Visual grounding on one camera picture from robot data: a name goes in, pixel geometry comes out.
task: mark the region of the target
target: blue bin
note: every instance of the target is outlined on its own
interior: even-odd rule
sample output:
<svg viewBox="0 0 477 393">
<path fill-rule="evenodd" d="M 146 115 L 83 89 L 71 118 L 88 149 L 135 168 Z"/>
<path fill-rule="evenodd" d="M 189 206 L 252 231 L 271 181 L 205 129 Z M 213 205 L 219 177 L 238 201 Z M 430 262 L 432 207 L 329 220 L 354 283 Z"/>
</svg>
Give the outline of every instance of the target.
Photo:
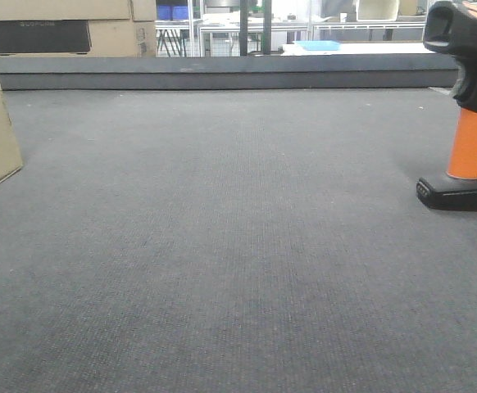
<svg viewBox="0 0 477 393">
<path fill-rule="evenodd" d="M 340 43 L 336 41 L 294 41 L 307 51 L 338 51 Z"/>
<path fill-rule="evenodd" d="M 173 7 L 173 19 L 185 20 L 188 19 L 188 7 L 187 6 L 174 6 Z"/>
<path fill-rule="evenodd" d="M 171 6 L 157 6 L 157 19 L 171 20 Z"/>
</svg>

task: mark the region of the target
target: gray platform edge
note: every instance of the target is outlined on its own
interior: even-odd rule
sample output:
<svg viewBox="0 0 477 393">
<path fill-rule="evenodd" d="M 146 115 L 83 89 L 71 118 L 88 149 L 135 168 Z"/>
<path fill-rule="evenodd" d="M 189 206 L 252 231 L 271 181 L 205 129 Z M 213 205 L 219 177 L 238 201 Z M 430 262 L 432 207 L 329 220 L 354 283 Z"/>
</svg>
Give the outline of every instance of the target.
<svg viewBox="0 0 477 393">
<path fill-rule="evenodd" d="M 3 90 L 450 87 L 457 65 L 439 54 L 213 58 L 0 57 Z"/>
</svg>

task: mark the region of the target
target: gray carpet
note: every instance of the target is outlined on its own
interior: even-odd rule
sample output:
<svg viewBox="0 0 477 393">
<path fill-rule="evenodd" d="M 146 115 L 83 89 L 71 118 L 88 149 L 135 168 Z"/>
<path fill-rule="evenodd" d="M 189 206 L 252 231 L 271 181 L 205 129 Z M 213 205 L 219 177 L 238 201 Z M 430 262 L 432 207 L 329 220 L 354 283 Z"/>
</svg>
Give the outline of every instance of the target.
<svg viewBox="0 0 477 393">
<path fill-rule="evenodd" d="M 477 392 L 432 90 L 6 94 L 0 393 Z"/>
</svg>

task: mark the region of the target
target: orange handle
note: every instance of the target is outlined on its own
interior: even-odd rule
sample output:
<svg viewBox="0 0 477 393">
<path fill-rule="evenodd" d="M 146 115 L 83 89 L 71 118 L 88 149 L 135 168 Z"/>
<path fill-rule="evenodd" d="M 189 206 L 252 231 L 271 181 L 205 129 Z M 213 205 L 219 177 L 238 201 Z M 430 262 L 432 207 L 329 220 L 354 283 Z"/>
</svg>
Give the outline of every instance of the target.
<svg viewBox="0 0 477 393">
<path fill-rule="evenodd" d="M 454 178 L 477 179 L 477 112 L 461 108 L 447 173 Z"/>
</svg>

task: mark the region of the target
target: blue tray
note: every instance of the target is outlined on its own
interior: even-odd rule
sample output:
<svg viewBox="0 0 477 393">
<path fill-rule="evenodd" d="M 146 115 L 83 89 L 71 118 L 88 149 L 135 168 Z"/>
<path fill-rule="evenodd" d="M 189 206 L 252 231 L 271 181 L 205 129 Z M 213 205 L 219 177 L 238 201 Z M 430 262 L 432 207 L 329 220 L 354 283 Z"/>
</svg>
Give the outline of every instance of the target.
<svg viewBox="0 0 477 393">
<path fill-rule="evenodd" d="M 340 43 L 336 41 L 294 41 L 307 51 L 338 51 Z"/>
<path fill-rule="evenodd" d="M 189 18 L 188 8 L 186 6 L 174 6 L 173 14 L 171 16 L 173 20 L 186 20 Z"/>
<path fill-rule="evenodd" d="M 157 19 L 171 20 L 172 6 L 157 6 Z"/>
</svg>

